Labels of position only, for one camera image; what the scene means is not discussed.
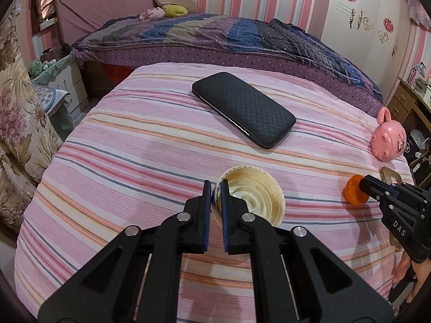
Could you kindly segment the bare human right hand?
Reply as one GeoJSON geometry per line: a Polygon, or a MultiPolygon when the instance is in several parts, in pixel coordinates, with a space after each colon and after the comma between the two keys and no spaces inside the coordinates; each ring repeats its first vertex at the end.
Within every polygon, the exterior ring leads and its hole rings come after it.
{"type": "Polygon", "coordinates": [[[427,277],[429,276],[431,271],[431,261],[429,259],[426,259],[422,263],[412,262],[406,251],[403,251],[401,260],[394,272],[394,277],[392,281],[393,284],[397,284],[405,277],[409,267],[412,267],[416,275],[416,283],[414,284],[413,289],[406,298],[407,303],[411,303],[411,301],[422,288],[423,284],[426,282],[427,277]]]}

